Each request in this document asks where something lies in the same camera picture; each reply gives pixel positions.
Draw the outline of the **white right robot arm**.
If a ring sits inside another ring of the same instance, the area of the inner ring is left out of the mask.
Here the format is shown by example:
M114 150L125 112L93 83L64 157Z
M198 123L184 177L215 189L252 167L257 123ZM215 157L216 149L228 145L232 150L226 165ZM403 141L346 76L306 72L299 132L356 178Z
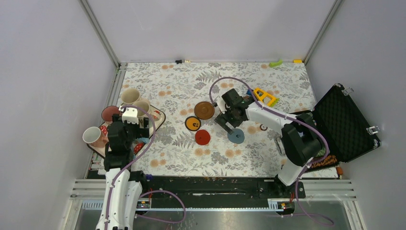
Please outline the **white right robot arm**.
M220 111L215 122L230 135L234 133L231 128L245 121L258 122L279 133L288 160L270 186L270 192L278 197L287 197L292 192L298 195L298 179L322 148L329 150L311 116L280 112L260 102L253 92L243 97L230 89L212 104Z

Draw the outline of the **brown wooden coaster top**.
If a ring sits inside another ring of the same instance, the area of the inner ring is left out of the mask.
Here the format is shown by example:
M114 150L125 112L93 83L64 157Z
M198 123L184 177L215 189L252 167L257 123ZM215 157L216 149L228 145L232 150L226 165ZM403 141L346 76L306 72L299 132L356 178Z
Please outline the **brown wooden coaster top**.
M210 102L199 102L194 108L195 116L202 120L212 118L214 112L214 106Z

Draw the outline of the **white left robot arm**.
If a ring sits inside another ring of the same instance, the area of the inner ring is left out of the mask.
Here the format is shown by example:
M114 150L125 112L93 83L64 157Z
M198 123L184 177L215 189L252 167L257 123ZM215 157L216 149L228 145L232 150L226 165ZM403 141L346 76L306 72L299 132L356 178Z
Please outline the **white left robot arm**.
M119 115L107 127L108 142L105 146L105 194L102 213L96 225L98 230L131 230L139 197L148 192L145 174L137 171L130 180L130 166L134 157L134 141L149 138L149 119L129 123Z

